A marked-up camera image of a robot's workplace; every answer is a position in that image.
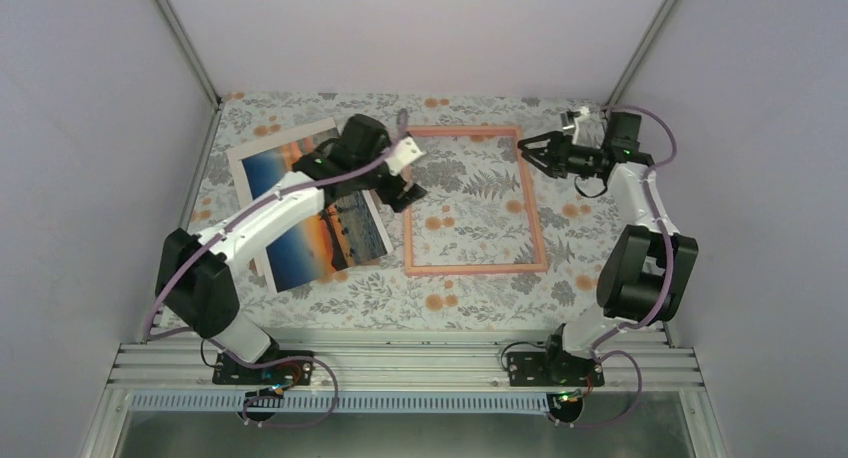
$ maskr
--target empty picture frame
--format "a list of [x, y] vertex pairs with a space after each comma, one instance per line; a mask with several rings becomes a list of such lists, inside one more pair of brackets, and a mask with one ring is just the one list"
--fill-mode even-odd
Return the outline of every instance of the empty picture frame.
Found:
[[548, 270], [517, 126], [410, 126], [427, 153], [409, 173], [428, 195], [404, 212], [407, 275]]

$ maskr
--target floral tablecloth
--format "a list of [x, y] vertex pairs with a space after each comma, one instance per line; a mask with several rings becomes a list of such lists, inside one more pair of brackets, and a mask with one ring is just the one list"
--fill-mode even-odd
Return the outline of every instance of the floral tablecloth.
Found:
[[[537, 98], [234, 93], [226, 99], [189, 231], [203, 229], [239, 209], [227, 148], [281, 129], [328, 116], [341, 126], [355, 113], [393, 125], [398, 110], [407, 108], [412, 125], [518, 125], [529, 137], [556, 129], [559, 113], [581, 104], [587, 103]], [[583, 140], [599, 140], [600, 122], [581, 126], [581, 133]], [[459, 161], [473, 159], [463, 156]], [[439, 167], [449, 167], [447, 162], [452, 161], [457, 160], [422, 160], [417, 166], [432, 167], [425, 172], [428, 175], [441, 174]], [[402, 216], [380, 205], [395, 251], [379, 264], [341, 271], [276, 295], [267, 292], [264, 278], [254, 271], [233, 270], [242, 308], [259, 325], [274, 328], [552, 329], [570, 321], [594, 301], [598, 274], [621, 231], [618, 210], [607, 196], [580, 197], [571, 179], [554, 180], [535, 169], [532, 175], [550, 263], [546, 273], [406, 276]], [[473, 179], [469, 174], [449, 176], [459, 181], [458, 186]], [[440, 186], [438, 179], [425, 181], [431, 182], [428, 186]], [[586, 188], [595, 191], [592, 184]], [[456, 210], [450, 218], [460, 221], [462, 213]], [[165, 310], [161, 326], [179, 323]]]

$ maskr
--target gray floor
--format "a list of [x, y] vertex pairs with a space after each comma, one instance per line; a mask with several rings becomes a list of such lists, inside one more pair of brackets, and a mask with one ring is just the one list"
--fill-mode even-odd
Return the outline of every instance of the gray floor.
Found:
[[[586, 401], [583, 422], [616, 416], [625, 395]], [[278, 420], [312, 416], [281, 415]], [[123, 447], [131, 457], [690, 457], [675, 393], [651, 393], [624, 422], [602, 430], [554, 428], [519, 415], [338, 414], [301, 431], [245, 427], [230, 413], [138, 413]]]

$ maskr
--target tabletop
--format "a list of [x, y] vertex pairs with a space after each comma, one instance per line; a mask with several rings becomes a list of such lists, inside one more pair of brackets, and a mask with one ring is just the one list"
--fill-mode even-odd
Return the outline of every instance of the tabletop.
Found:
[[[584, 104], [591, 103], [539, 98], [233, 93], [226, 97], [188, 231], [201, 230], [240, 208], [226, 151], [257, 137], [327, 117], [341, 127], [356, 113], [390, 125], [401, 108], [409, 111], [410, 125], [516, 125], [529, 137], [557, 129], [560, 112]], [[600, 140], [600, 121], [581, 126], [581, 134], [581, 141]], [[453, 161], [474, 159], [463, 156]], [[422, 160], [421, 166], [438, 177], [450, 171], [439, 168], [449, 166], [445, 163], [450, 161]], [[466, 173], [451, 176], [461, 183], [473, 178]], [[248, 267], [233, 270], [242, 309], [260, 326], [272, 328], [554, 329], [576, 318], [595, 300], [597, 277], [622, 225], [612, 198], [583, 198], [572, 179], [555, 180], [532, 167], [531, 176], [547, 272], [407, 276], [403, 218], [378, 205], [395, 248], [379, 263], [349, 268], [278, 294], [269, 294], [264, 278]], [[434, 180], [439, 186], [438, 178]], [[592, 184], [586, 188], [594, 191]], [[451, 219], [461, 220], [461, 213], [452, 213]], [[179, 324], [166, 309], [160, 326]]]

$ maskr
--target wall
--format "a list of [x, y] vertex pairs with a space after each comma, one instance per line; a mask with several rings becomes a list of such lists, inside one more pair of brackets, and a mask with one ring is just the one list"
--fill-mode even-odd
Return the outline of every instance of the wall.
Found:
[[171, 0], [222, 92], [606, 100], [662, 0]]
[[679, 136], [659, 187], [701, 245], [680, 327], [733, 456], [848, 454], [846, 2], [683, 0], [624, 99]]
[[0, 0], [0, 448], [76, 456], [210, 116], [151, 0]]

